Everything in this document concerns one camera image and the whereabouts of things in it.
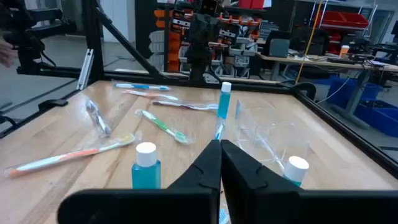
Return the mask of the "black frame clamp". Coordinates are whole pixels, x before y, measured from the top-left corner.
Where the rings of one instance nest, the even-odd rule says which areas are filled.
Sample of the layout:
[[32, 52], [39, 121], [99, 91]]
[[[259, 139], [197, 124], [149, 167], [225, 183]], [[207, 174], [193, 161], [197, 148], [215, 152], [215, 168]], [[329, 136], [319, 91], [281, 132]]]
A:
[[57, 99], [57, 100], [46, 100], [38, 104], [40, 111], [47, 111], [54, 107], [63, 107], [68, 104], [67, 100]]
[[17, 123], [12, 118], [0, 114], [0, 124], [3, 123], [10, 123], [13, 128], [17, 128]]
[[316, 86], [309, 82], [298, 83], [292, 87], [295, 91], [304, 91], [306, 97], [311, 100], [314, 100], [317, 89]]

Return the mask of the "black equipment on stand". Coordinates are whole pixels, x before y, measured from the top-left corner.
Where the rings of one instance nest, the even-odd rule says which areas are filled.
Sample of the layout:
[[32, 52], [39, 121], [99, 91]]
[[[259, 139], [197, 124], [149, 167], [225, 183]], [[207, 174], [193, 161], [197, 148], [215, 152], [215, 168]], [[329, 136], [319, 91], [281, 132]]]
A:
[[17, 51], [17, 73], [44, 75], [62, 68], [44, 53], [42, 40], [74, 33], [76, 23], [58, 8], [28, 9], [24, 0], [0, 0], [0, 29], [7, 30], [3, 39]]

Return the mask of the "silver aluminium bar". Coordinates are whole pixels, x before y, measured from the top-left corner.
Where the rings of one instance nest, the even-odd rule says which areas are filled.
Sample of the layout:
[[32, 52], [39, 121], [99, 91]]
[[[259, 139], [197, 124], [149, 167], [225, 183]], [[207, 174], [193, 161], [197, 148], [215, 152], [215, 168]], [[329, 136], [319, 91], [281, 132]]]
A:
[[88, 84], [88, 79], [90, 77], [91, 68], [93, 66], [94, 61], [94, 50], [87, 49], [85, 59], [83, 61], [83, 65], [81, 67], [80, 76], [77, 82], [77, 90], [83, 90], [86, 88]]

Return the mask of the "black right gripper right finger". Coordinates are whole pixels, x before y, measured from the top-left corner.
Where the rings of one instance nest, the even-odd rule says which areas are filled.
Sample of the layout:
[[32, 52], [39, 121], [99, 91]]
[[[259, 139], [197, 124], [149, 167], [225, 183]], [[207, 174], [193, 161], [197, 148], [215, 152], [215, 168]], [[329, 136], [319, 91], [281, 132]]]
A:
[[232, 224], [398, 224], [397, 190], [304, 190], [229, 140], [221, 148]]

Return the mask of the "green toothbrush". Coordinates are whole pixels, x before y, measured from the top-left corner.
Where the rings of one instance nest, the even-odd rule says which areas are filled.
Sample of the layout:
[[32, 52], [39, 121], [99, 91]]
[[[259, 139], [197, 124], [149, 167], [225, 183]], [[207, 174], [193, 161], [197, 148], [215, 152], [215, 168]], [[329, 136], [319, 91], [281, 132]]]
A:
[[135, 114], [142, 116], [151, 123], [155, 124], [158, 128], [171, 135], [180, 144], [189, 145], [193, 142], [190, 138], [184, 135], [184, 133], [168, 127], [163, 121], [161, 121], [158, 117], [148, 112], [147, 110], [136, 110]]

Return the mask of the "red box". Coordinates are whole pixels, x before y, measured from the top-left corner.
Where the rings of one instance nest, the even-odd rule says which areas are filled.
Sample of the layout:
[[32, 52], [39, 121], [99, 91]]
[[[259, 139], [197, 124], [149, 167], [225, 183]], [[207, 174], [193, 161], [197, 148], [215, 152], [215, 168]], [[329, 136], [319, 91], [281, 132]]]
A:
[[238, 7], [245, 9], [263, 9], [264, 0], [238, 0]]

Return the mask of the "person's hand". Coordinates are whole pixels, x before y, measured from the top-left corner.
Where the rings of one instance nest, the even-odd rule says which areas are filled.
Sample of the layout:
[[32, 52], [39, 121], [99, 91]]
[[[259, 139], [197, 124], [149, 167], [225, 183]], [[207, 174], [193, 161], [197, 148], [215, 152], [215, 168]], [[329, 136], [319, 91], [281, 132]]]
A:
[[17, 58], [17, 51], [13, 49], [13, 45], [0, 39], [0, 64], [10, 67]]

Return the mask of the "grey square box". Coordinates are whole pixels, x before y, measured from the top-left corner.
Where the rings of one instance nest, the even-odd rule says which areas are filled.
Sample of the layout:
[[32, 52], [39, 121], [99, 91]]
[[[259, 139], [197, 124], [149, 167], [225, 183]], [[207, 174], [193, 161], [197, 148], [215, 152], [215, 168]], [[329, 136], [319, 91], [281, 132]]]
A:
[[290, 40], [272, 39], [269, 46], [269, 56], [287, 58], [289, 54]]

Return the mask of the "teal mouthwash bottle white cap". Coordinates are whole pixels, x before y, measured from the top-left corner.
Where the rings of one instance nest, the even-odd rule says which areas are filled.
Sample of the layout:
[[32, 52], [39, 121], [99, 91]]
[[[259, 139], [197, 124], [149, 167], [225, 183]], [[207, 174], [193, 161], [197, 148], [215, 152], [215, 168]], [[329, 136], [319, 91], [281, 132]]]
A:
[[223, 119], [226, 119], [228, 115], [231, 87], [232, 84], [230, 82], [223, 82], [221, 86], [217, 116]]
[[308, 170], [309, 163], [305, 159], [290, 156], [285, 164], [283, 177], [300, 187]]
[[136, 146], [136, 161], [131, 175], [133, 189], [161, 188], [161, 161], [154, 143], [142, 142]]

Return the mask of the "black aluminium table frame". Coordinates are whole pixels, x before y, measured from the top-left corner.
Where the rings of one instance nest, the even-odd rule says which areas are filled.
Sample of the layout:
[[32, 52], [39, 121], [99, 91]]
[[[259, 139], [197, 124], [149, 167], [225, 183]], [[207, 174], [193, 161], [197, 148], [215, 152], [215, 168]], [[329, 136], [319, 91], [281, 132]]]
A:
[[[187, 86], [197, 88], [217, 88], [216, 84], [191, 83], [189, 76], [186, 75], [164, 75], [153, 67], [147, 60], [136, 50], [120, 31], [113, 26], [111, 19], [102, 11], [96, 0], [82, 0], [83, 20], [86, 28], [86, 42], [88, 47], [94, 50], [94, 70], [90, 73], [89, 79], [93, 82], [105, 80], [108, 78], [120, 78], [123, 81], [137, 81], [146, 84], [168, 84], [173, 86]], [[100, 44], [99, 31], [100, 26], [104, 25], [120, 44], [145, 68], [143, 72], [106, 72], [102, 63], [102, 47]], [[388, 158], [378, 147], [372, 145], [367, 140], [356, 134], [353, 130], [338, 121], [332, 115], [317, 106], [311, 99], [306, 97], [304, 91], [295, 91], [292, 86], [283, 86], [280, 83], [271, 83], [268, 81], [241, 81], [233, 80], [233, 89], [239, 91], [256, 91], [261, 93], [275, 93], [292, 95], [308, 109], [314, 112], [318, 117], [328, 123], [333, 129], [340, 132], [351, 144], [354, 144], [359, 150], [363, 151], [370, 159], [386, 170], [390, 175], [398, 180], [398, 162]]]

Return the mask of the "orange toothbrush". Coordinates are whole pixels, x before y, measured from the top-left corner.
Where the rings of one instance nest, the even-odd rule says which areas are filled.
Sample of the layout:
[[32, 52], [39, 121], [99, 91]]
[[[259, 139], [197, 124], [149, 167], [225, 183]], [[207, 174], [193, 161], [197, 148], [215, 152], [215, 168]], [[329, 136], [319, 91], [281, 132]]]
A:
[[165, 95], [161, 93], [154, 93], [154, 92], [144, 92], [144, 91], [136, 91], [136, 90], [124, 90], [123, 93], [131, 94], [131, 95], [136, 95], [136, 96], [143, 96], [146, 98], [151, 98], [151, 99], [166, 99], [166, 100], [172, 100], [172, 101], [178, 101], [179, 99], [175, 96], [172, 95]]
[[132, 143], [139, 142], [142, 139], [142, 133], [129, 133], [122, 138], [115, 138], [108, 141], [106, 144], [100, 144], [92, 148], [82, 149], [79, 151], [68, 152], [52, 157], [39, 159], [36, 161], [20, 164], [17, 166], [9, 167], [5, 169], [4, 176], [7, 178], [14, 178], [17, 176], [25, 175], [31, 172], [35, 172], [47, 167], [55, 166], [66, 161], [72, 161], [75, 159], [92, 156], [102, 152], [110, 151], [119, 147], [127, 146]]

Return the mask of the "clear plastic bag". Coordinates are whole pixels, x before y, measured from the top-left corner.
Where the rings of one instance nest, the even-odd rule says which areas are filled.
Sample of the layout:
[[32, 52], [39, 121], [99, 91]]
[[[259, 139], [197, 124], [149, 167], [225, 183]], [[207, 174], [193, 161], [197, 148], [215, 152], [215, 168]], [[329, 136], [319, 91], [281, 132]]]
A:
[[278, 174], [289, 157], [306, 158], [310, 152], [309, 141], [299, 127], [266, 100], [237, 100], [234, 134], [234, 142], [243, 151]]

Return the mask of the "wooden office desk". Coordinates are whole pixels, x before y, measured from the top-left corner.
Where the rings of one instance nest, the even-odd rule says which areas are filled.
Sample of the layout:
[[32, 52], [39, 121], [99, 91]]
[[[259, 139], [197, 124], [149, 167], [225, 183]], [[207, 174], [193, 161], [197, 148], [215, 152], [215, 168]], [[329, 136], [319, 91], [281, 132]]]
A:
[[363, 120], [357, 118], [354, 115], [355, 109], [358, 106], [360, 101], [360, 97], [363, 94], [363, 90], [361, 89], [362, 86], [366, 85], [366, 82], [369, 80], [371, 76], [371, 72], [375, 70], [374, 67], [370, 65], [363, 65], [360, 63], [356, 64], [344, 64], [344, 63], [333, 63], [326, 61], [326, 58], [311, 58], [307, 56], [303, 57], [287, 57], [287, 58], [279, 58], [279, 57], [269, 57], [262, 55], [260, 52], [256, 52], [256, 55], [263, 59], [263, 60], [270, 60], [274, 61], [275, 65], [272, 69], [271, 80], [276, 76], [279, 72], [279, 65], [284, 63], [287, 65], [290, 64], [300, 64], [301, 66], [308, 65], [308, 66], [318, 66], [318, 67], [331, 67], [343, 70], [358, 70], [363, 71], [363, 73], [358, 77], [357, 85], [354, 89], [353, 94], [351, 95], [349, 102], [346, 108], [339, 108], [334, 106], [334, 110], [340, 114], [342, 117], [350, 120], [351, 122], [355, 123], [357, 126], [361, 128], [368, 128], [369, 125], [365, 123]]

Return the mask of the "blue storage bin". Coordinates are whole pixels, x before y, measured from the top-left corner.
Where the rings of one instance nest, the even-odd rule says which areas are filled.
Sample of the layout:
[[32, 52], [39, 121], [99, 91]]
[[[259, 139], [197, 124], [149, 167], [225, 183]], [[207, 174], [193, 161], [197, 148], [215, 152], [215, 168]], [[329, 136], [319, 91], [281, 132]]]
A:
[[381, 100], [361, 100], [354, 115], [378, 131], [398, 138], [398, 107]]
[[[316, 100], [323, 100], [320, 104], [326, 107], [338, 106], [345, 108], [357, 87], [357, 79], [349, 79], [346, 81], [345, 78], [340, 78], [336, 75], [332, 75], [328, 79], [315, 79], [314, 85], [317, 87]], [[362, 95], [361, 100], [375, 100], [379, 92], [383, 91], [383, 87], [367, 82], [361, 86]]]

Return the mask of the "purple toothbrush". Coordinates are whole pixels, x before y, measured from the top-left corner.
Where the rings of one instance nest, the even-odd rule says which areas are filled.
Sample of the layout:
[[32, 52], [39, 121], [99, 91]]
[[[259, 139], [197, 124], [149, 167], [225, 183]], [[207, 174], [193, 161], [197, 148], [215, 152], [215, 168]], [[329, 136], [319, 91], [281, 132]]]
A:
[[217, 104], [194, 104], [194, 103], [181, 103], [181, 102], [173, 102], [173, 101], [152, 101], [153, 105], [162, 105], [162, 106], [173, 106], [178, 108], [185, 108], [190, 110], [199, 110], [199, 111], [216, 111], [218, 109]]
[[91, 99], [87, 99], [85, 102], [86, 111], [90, 116], [94, 127], [99, 132], [100, 136], [108, 137], [112, 134], [112, 129], [109, 127], [108, 122], [103, 118], [98, 105]]

